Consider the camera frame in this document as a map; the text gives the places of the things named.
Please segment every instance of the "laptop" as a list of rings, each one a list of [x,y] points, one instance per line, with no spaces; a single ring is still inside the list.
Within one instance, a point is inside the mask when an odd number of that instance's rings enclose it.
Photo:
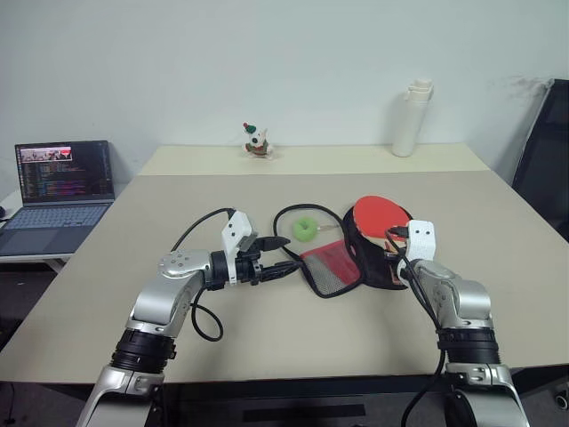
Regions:
[[[16,145],[22,208],[0,256],[72,254],[115,200],[107,141]]]

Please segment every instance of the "christmas hat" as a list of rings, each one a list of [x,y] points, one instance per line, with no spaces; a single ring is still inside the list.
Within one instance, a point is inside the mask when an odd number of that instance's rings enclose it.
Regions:
[[[253,125],[249,125],[248,123],[243,123],[243,127],[247,133],[255,133],[257,128]]]

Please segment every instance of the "laptop keyboard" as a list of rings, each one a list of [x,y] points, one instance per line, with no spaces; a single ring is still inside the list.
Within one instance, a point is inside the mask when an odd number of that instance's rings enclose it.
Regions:
[[[105,213],[106,205],[24,209],[4,227],[9,229],[43,229],[93,226]]]

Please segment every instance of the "white bottle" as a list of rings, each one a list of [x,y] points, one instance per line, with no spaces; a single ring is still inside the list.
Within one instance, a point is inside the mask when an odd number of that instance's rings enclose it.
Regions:
[[[432,96],[433,82],[428,79],[417,79],[407,88],[405,113],[391,147],[396,156],[409,157],[413,153]]]

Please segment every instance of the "laptop screen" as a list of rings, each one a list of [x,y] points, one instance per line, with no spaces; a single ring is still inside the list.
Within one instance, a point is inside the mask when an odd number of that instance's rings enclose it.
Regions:
[[[106,141],[16,145],[24,204],[115,198]]]

